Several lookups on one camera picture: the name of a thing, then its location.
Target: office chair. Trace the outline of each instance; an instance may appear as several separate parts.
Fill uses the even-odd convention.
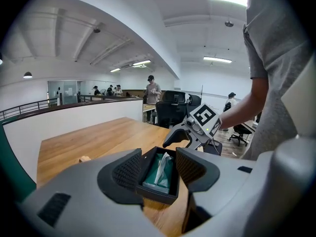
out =
[[[167,90],[162,96],[162,101],[171,102],[171,103],[185,103],[186,102],[186,94],[185,92],[175,91],[175,90]]]
[[[246,127],[244,127],[242,124],[234,126],[234,131],[238,133],[238,136],[235,134],[232,134],[229,140],[238,139],[238,146],[240,146],[240,141],[243,141],[245,143],[245,146],[247,147],[248,143],[246,140],[244,140],[243,135],[251,134],[252,132],[249,131]]]
[[[170,128],[171,126],[181,123],[187,113],[186,107],[186,103],[156,103],[156,113],[158,118],[157,125],[164,128]]]
[[[187,100],[187,117],[191,111],[201,105],[201,98],[196,95],[189,94],[189,98]]]

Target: glass door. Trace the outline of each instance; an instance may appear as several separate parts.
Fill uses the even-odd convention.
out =
[[[77,102],[77,81],[64,81],[63,105],[75,104]]]

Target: black mesh pad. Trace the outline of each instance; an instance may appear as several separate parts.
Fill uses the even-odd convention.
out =
[[[104,195],[116,203],[143,206],[142,197],[135,192],[141,170],[141,156],[142,150],[135,149],[100,170],[97,182]]]
[[[189,192],[207,191],[218,180],[220,171],[216,165],[183,148],[177,148],[176,155],[177,170]]]

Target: black tray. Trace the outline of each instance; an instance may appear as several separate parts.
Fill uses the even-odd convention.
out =
[[[158,192],[150,188],[142,186],[143,181],[146,179],[148,171],[153,164],[156,154],[168,153],[174,159],[171,184],[169,194]],[[149,150],[147,153],[142,155],[141,158],[141,172],[139,175],[138,185],[136,186],[136,192],[142,195],[145,198],[148,198],[153,201],[157,201],[165,204],[173,204],[173,202],[178,198],[179,195],[179,182],[180,177],[176,169],[176,152],[173,150],[168,150],[164,148],[154,147]]]

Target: gray t-shirt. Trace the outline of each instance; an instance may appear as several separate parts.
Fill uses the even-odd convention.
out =
[[[161,93],[161,88],[159,84],[155,82],[146,86],[147,104],[155,105],[159,101],[159,95],[153,94],[152,89]]]
[[[251,78],[268,78],[269,91],[259,125],[243,159],[256,160],[297,131],[281,96],[312,55],[303,27],[284,0],[248,0],[244,40]]]

